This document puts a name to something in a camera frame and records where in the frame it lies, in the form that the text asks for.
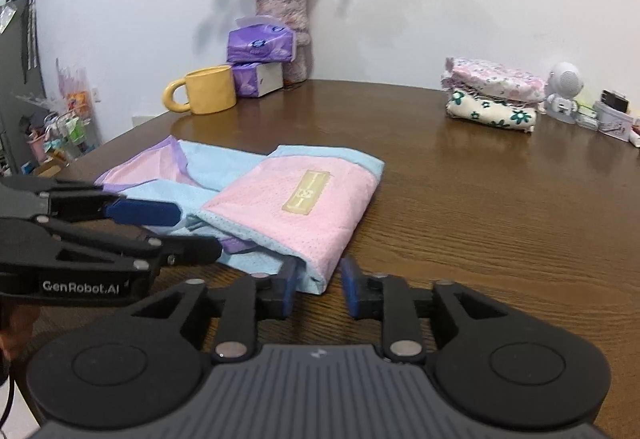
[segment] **table surface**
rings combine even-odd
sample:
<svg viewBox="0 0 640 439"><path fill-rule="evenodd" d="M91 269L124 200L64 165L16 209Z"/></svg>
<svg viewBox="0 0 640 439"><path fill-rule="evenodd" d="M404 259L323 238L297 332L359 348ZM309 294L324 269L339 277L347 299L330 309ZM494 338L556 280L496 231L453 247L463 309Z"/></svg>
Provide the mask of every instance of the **table surface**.
<svg viewBox="0 0 640 439"><path fill-rule="evenodd" d="M169 112L63 177L94 180L169 134L260 154L299 144L377 156L386 162L382 183L347 252L366 271L416 286L453 279L595 343L612 370L596 424L614 439L637 438L638 150L546 116L532 135L452 120L444 103L442 93L424 89L309 81L218 114ZM238 273L218 265L166 269L154 289L194 276L226 285ZM379 331L378 323L348 318L336 273L324 295L299 297L289 321L260 324L260 339L371 342Z"/></svg>

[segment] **yellow mug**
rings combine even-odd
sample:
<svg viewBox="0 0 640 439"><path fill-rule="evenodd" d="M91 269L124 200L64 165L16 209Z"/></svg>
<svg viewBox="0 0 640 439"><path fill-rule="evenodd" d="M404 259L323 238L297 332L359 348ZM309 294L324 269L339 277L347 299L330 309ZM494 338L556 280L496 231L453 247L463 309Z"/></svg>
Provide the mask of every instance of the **yellow mug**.
<svg viewBox="0 0 640 439"><path fill-rule="evenodd" d="M186 86L189 103L174 102L175 90ZM162 94L162 102L170 111L213 114L225 111L236 104L236 89L230 65L208 67L175 80Z"/></svg>

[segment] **round black disc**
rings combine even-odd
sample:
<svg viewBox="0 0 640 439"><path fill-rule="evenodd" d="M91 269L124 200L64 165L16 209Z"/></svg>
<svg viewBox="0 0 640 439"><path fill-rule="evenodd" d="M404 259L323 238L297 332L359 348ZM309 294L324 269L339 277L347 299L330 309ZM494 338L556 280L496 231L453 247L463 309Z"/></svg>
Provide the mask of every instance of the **round black disc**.
<svg viewBox="0 0 640 439"><path fill-rule="evenodd" d="M465 413L503 428L592 421L610 384L602 353L558 327L518 322L477 321L449 342L436 359L441 389Z"/></svg>
<svg viewBox="0 0 640 439"><path fill-rule="evenodd" d="M142 425L176 409L202 377L200 353L162 320L109 319L53 340L27 384L49 418L85 429Z"/></svg>

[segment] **cable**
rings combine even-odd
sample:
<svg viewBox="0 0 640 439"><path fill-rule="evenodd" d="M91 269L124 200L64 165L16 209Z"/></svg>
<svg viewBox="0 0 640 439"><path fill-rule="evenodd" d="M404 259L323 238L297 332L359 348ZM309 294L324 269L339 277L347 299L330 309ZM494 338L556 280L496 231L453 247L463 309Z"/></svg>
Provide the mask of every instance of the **cable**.
<svg viewBox="0 0 640 439"><path fill-rule="evenodd" d="M4 428L4 425L6 424L6 420L9 419L9 414L11 414L11 407L14 405L14 395L15 395L14 377L11 374L9 374L9 377L7 378L7 380L9 381L9 395L7 396L6 404L4 405L4 412L2 413L2 417L0 417L0 433L4 436L4 439L6 439L6 435L2 431L2 428Z"/></svg>

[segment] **mug handle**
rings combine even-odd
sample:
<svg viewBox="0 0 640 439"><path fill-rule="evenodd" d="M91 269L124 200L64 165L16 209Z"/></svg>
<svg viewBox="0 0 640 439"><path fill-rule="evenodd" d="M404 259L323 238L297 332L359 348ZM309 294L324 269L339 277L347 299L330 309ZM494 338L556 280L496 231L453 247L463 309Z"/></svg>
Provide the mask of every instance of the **mug handle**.
<svg viewBox="0 0 640 439"><path fill-rule="evenodd" d="M179 104L174 102L174 94L175 90L178 87L182 87L187 83L187 80L184 78L180 78L179 80L175 80L175 82L170 83L167 88L162 93L162 103L164 106L170 111L174 112L189 112L191 111L191 106L189 104Z"/></svg>

